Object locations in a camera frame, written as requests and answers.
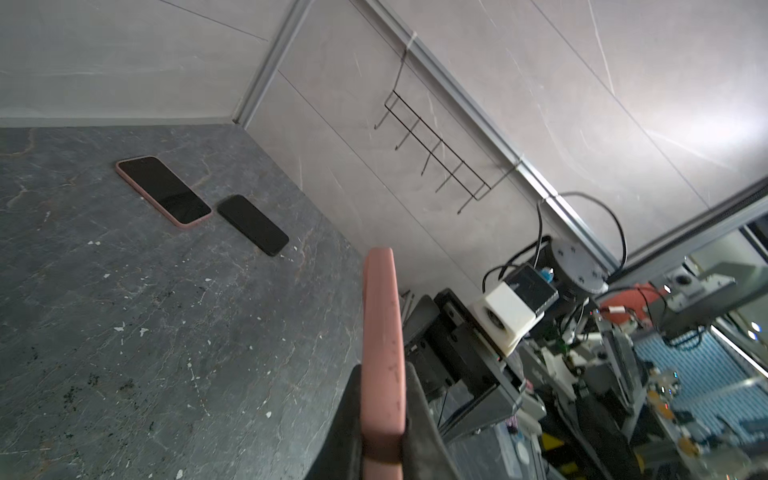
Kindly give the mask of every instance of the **gray marble countertop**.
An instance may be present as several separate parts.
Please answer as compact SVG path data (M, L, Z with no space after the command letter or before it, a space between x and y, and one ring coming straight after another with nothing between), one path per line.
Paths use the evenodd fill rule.
M156 155L180 230L115 172ZM361 351L360 255L240 128L0 129L0 477L302 478Z

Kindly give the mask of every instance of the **black cable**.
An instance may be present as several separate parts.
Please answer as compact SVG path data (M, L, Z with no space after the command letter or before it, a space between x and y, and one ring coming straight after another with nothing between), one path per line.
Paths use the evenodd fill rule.
M500 269L500 268L507 268L510 266L518 267L519 265L512 265L510 263L504 263L503 265L497 265L491 268L489 271L485 272L485 275L482 277L482 292L485 293L485 281L488 279L488 275L493 273L494 271Z
M576 325L581 321L581 318L584 316L584 307L586 306L586 302L582 302L581 304L581 312L579 313L578 320L576 320ZM560 325L558 325L558 336L562 337L565 334L565 330L568 328L569 325L571 325L571 321L574 318L574 314L576 313L576 309L578 306L576 306L570 315L568 315L568 321L565 322L563 325L563 322L560 322Z
M704 340L704 332L706 332L706 331L707 331L706 328L698 327L696 335L688 336L686 339L683 339L680 342L675 342L675 343L672 343L671 341L665 339L664 337L661 337L661 339L662 339L662 341L664 341L664 345L666 345L666 346L668 346L668 347L670 347L672 349L680 350L681 352L689 352L689 351L691 351L693 349L697 349L697 348L699 348L701 346L701 343ZM696 341L695 344L693 344L692 346L688 346L686 348L683 348L683 345L687 345L688 343L690 343L693 339L695 339L697 337L698 337L698 340Z
M552 237L549 235L544 235L541 238L542 243L549 242L551 240L552 240ZM520 250L515 255L513 255L509 260L507 260L507 263L503 266L502 271L498 273L498 279L501 280L504 277L504 274L507 273L507 268L509 268L510 266L513 266L513 263L515 262L515 260L520 258L525 252L531 250L533 247L536 247L537 242L538 242L538 239L534 240L533 242L531 242L530 245L528 245L527 247L523 247L522 250Z
M541 240L542 240L542 234L544 233L544 221L541 218L541 204L543 204L545 201L550 200L552 198L556 197L581 197L585 198L597 205L600 205L603 207L605 211L608 212L608 214L611 215L611 218L614 219L614 222L616 223L616 228L619 230L619 235L621 236L621 262L619 263L619 266L614 272L611 274L618 272L619 270L624 268L624 265L627 264L627 238L624 235L624 228L621 226L621 222L619 222L619 219L616 217L616 214L613 210L611 210L608 205L604 204L600 200L598 200L595 197L592 197L591 195L584 194L582 192L563 192L562 194L557 195L550 195L549 197L544 197L538 202L536 202L536 214L538 215L538 240L536 242L536 253L534 254L534 260L533 260L533 267L536 268L536 265L538 264L538 256L541 252Z
M445 396L442 397L442 408L440 409L440 416L437 419L437 426L440 428L440 422L442 421L442 413L445 410L445 401L448 399L448 390L445 391Z

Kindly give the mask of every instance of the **metal bracket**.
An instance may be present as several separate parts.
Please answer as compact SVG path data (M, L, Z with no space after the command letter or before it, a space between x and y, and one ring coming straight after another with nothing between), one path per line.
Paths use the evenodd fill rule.
M696 302L707 298L709 295L722 290L723 288L736 283L736 279L732 276L720 275L719 273L713 273L704 280L700 281L701 290L698 290L694 295L688 296L684 292L677 293L667 300L669 309L675 313L682 312Z

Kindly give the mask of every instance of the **metal frame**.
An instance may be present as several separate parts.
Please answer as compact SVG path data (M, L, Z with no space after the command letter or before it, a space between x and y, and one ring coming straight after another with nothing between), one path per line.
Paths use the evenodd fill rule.
M456 103L468 117L477 125L482 134L498 149L511 165L517 166L517 172L541 198L555 196L558 192L547 182L541 173L531 163L523 158L512 147L488 114L480 108L464 88L456 81L448 70L437 60L424 43L414 38L414 32L408 25L382 0L363 0L382 22L395 34L403 45L410 45L409 52L413 58L427 70L438 82L445 93ZM619 260L597 238L591 228L578 216L571 205L563 198L555 197L546 200L554 213L560 217L573 234L584 244L590 254L607 271L614 271L619 266Z
M266 53L263 63L248 86L246 94L243 96L243 103L234 118L236 124L246 129L250 125L253 116L256 114L256 109L266 94L267 88L270 87L272 79L275 78L277 68L280 66L283 58L285 58L296 34L299 33L301 24L304 23L312 2L314 0L294 0L291 4L288 15L286 15L285 20L283 20L280 26L280 30L270 42L270 50Z
M688 254L768 214L768 177L640 248L631 265L608 279L611 288L643 283L682 263Z
M434 157L434 158L435 158L435 161L437 161L437 163L438 163L438 164L439 164L439 165L440 165L440 166L443 168L443 170L445 170L446 172L448 172L448 176L447 176L447 177L445 178L445 180L444 180L444 181L443 181L443 182L440 184L440 186L439 186L439 187L437 187L437 190L435 190L435 193L438 193L438 192L440 191L440 189L441 189L441 188L443 188L443 187L445 186L445 184L447 184L447 183L448 183L448 180L450 180L450 179L452 179L452 178L453 178L453 179L454 179L454 180L456 180L456 181L458 182L458 184L459 184L459 185L461 185L461 186L462 186L462 188L463 188L464 190L466 190L466 192L469 194L469 198L467 199L467 201L466 201L466 202L464 202L464 204L463 204L463 205L461 205L461 207L458 209L458 212L456 212L456 214L458 215L458 214L460 214L460 213L462 212L462 210L464 210L464 207L466 207L466 206L467 206L467 204L469 204L469 202L470 202L470 201L472 201L472 199L474 199L474 200L476 200L476 201L480 201L480 200L482 200L482 199L485 197L485 195L488 195L488 194L491 192L491 190L493 190L493 188L494 188L494 187L496 187L496 185L499 185L499 184L502 182L502 180L504 180L504 179L505 179L505 178L506 178L506 177L507 177L507 176L508 176L510 173L512 173L513 171L515 171L515 168L516 168L517 166L516 166L516 165L515 165L515 166L512 166L512 168L510 168L509 170L507 170L507 171L506 171L506 173L504 173L504 174L501 176L501 178L499 178L498 180L496 180L496 182L494 182L494 183L493 183L493 185L489 184L489 183L488 183L488 182L486 182L486 181L485 181L485 180L484 180L482 177L480 177L480 175L478 175L478 173L475 171L475 169L474 169L474 168L472 168L472 167L471 167L469 164L467 164L467 163L464 161L464 159L463 159L463 158L462 158L462 157L461 157L459 154L457 154L457 153L456 153L456 152L453 150L453 148L451 148L451 146L450 146L450 145L448 145L448 143L447 143L447 142L446 142L446 141L445 141L445 140L442 138L442 136L441 136L440 134L438 134L436 131L434 131L434 130L432 129L432 127L430 127L430 126L429 126L429 124L428 124L427 122L425 122L425 121L424 121L424 119L422 118L422 116L421 116L421 115L419 115L419 114L417 114L417 113L416 113L416 111L415 111L415 110L414 110L414 109L411 107L411 105L410 105L410 104L409 104L409 103L408 103L408 102L405 100L405 98L403 98L403 97L402 97L402 96L401 96L399 93L397 93L397 85L398 85L398 83L400 82L400 75L401 75L401 73L402 73L402 68L403 68L403 67L405 66L405 64L406 64L406 57L408 56L408 50L409 50L409 47L408 47L408 46L406 46L405 50L403 50L403 53L402 53L402 57L400 58L400 68L399 68L399 70L397 71L397 77L396 77L396 79L395 79L395 86L394 86L394 87L392 87L392 91L391 91L391 92L389 92L389 96L387 96L386 100L384 100L384 108L386 108L386 112L384 112L384 116L382 117L382 119L381 119L381 120L379 120L379 122L378 122L378 123L376 123L376 124L373 126L373 130L378 130L378 129L379 129L379 127L381 127L381 126L382 126L382 124L384 123L384 120L386 120L386 118L387 118L387 117L388 117L390 114L391 114L391 115L392 115L392 116L393 116L393 117L394 117L394 118L395 118L395 119L396 119L398 122L400 122L400 124L401 124L403 127L405 127L405 128L408 130L408 133L406 133L405 137L404 137L404 138L403 138L403 139L400 141L400 143L398 143L398 144L397 144L397 146L395 146L395 150L398 150L398 149L400 149L400 147L402 146L402 144L404 144L404 143L406 142L406 140L408 140L408 137L411 137L411 136L413 136L413 137L414 137L414 138L415 138L415 139L416 139L416 140L419 142L419 144L420 144L422 147L424 147L424 149L425 149L425 150L427 150L427 151L429 152L429 154L427 155L427 160L424 162L424 167L422 167L422 176L424 175L424 172L425 172L425 170L427 169L427 165L429 164L429 160L430 160L432 157ZM390 105L390 104L389 104L389 101L392 99L392 97L393 97L393 96L395 97L395 100L394 100L394 101L392 102L392 104ZM409 110L409 111L410 111L412 114L414 114L414 115L416 116L416 122L414 122L414 124L413 124L413 125L411 125L410 127L409 127L409 126L406 124L406 122L405 122L405 121L404 121L402 118L400 118L400 116L398 116L398 115L397 115L397 113L395 113L395 111L393 110L393 108L395 107L395 105L397 105L398 103L405 105L405 106L408 108L408 110ZM421 138L419 138L419 136L416 134L416 132L414 132L415 128L416 128L416 127L419 125L419 123L421 123L421 124L424 124L424 126L425 126L425 127L427 127L427 128L429 129L429 131L430 131L430 132L432 132L432 135L434 135L434 136L435 136L435 139L437 140L437 143L435 144L435 146L434 146L434 147L432 147L432 148L429 148L429 147L427 147L427 144L425 143L425 141L426 141L426 142L429 142L429 140L422 140ZM445 145L445 147L446 147L446 148L448 148L448 150L449 150L449 151L450 151L450 152L451 152L451 153L452 153L452 154L453 154L453 155L454 155L456 158L458 158L458 162L459 162L459 163L458 163L458 165L456 166L456 168L453 168L453 169L451 169L451 168L448 168L448 166L447 166L447 165L445 165L445 163L443 163L443 162L445 162L445 158L443 158L442 160L440 160L440 159L438 158L438 156L437 156L437 155L435 155L435 151L437 150L437 148L438 148L440 145ZM458 170L459 170L461 167L466 167L467 169L469 169L469 171L470 171L470 172L472 172L472 175L473 175L473 176L474 176L474 177L475 177L475 178L476 178L476 179L477 179L477 180L480 182L480 187L478 187L478 188L477 188L477 190L475 190L475 191L469 190L469 187L467 187L466 185L464 185L464 182L462 182L462 181L461 181L461 179L459 179L458 177L456 177L456 172L458 172ZM481 192L481 190L483 190L483 187L484 187L486 190L485 190L485 191L482 193L482 195L478 196L478 194Z

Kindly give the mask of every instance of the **orange part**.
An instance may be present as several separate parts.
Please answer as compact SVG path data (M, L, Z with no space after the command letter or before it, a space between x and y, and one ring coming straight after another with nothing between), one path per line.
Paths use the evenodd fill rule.
M647 312L643 310L643 308L646 306L643 296L645 296L648 301L648 305L650 305L659 299L662 294L666 294L667 292L663 290L656 290L656 288L650 283L638 283L635 284L635 286L640 288L640 290L627 290L624 292L619 292L608 300L605 300L600 305L600 307L608 308L609 306L627 306L634 310L638 319L649 319ZM629 321L630 315L629 313L606 312L603 313L603 318L616 325L621 325Z

